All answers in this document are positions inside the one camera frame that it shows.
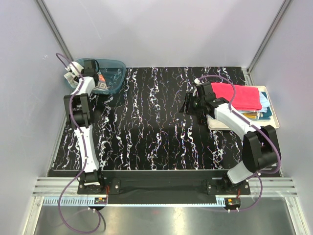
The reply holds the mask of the white striped cloth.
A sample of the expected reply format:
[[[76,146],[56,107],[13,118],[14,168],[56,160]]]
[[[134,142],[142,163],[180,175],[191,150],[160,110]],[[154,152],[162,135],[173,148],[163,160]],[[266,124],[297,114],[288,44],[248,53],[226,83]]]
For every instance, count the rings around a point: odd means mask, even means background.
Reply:
[[[107,90],[108,86],[106,84],[104,76],[102,75],[101,72],[98,72],[97,74],[98,74],[99,80],[98,80],[97,85],[95,86],[95,89],[96,90]],[[73,75],[70,72],[68,72],[64,75],[64,78],[66,79],[66,81],[69,83],[69,85],[72,88],[76,88],[78,83],[79,83],[80,76],[79,75]]]

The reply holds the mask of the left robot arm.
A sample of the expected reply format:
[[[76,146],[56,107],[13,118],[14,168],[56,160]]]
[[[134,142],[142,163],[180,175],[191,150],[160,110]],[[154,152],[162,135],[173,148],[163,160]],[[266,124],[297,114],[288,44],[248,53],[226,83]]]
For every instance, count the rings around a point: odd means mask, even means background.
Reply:
[[[66,68],[65,78],[77,81],[78,85],[70,94],[64,96],[64,106],[68,123],[71,124],[78,139],[82,159],[82,172],[79,173],[79,192],[92,191],[100,194],[105,190],[99,161],[93,142],[94,114],[89,96],[99,81],[99,64],[94,59],[83,61],[83,65],[71,62]]]

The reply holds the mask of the light blue towel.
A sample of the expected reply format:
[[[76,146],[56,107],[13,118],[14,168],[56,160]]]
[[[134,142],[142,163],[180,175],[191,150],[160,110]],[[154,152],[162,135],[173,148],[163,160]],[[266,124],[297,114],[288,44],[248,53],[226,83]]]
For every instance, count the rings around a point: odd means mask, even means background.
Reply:
[[[239,110],[240,113],[253,113],[253,112],[261,112],[267,113],[270,110],[270,102],[268,100],[266,92],[259,92],[260,95],[260,103],[262,108],[260,110]]]

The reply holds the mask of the red towel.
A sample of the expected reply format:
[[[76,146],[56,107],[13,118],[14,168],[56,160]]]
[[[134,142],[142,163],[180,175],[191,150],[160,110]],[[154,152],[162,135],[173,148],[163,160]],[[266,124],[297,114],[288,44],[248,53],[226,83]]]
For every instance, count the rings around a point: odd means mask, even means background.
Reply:
[[[225,98],[230,101],[234,91],[230,84],[212,83],[213,92],[217,98]],[[237,110],[261,110],[259,90],[255,87],[235,85],[235,98],[232,101],[232,106]]]

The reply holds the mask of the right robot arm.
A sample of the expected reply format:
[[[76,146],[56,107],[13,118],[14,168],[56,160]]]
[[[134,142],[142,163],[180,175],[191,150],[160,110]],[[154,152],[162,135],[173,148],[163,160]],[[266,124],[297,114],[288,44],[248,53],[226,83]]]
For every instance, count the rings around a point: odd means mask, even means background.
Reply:
[[[281,152],[276,129],[252,122],[233,106],[237,85],[205,82],[195,84],[194,89],[186,93],[181,112],[210,116],[227,125],[243,142],[241,160],[218,181],[219,189],[233,194],[246,180],[259,176],[267,167],[276,164],[271,173],[279,171]]]

